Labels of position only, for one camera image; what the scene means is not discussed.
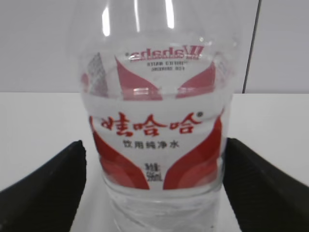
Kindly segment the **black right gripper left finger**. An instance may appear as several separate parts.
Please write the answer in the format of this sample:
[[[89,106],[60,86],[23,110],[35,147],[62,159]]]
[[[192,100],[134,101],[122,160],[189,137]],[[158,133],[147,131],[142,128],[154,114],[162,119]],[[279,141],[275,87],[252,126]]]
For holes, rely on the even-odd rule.
[[[0,192],[2,232],[69,232],[86,184],[86,150],[75,141]]]

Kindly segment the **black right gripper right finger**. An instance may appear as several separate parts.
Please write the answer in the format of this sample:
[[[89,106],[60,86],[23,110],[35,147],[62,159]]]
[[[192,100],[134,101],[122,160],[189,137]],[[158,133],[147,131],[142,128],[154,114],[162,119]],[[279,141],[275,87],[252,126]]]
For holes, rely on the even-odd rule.
[[[235,138],[227,140],[223,184],[243,232],[307,232],[309,188]]]

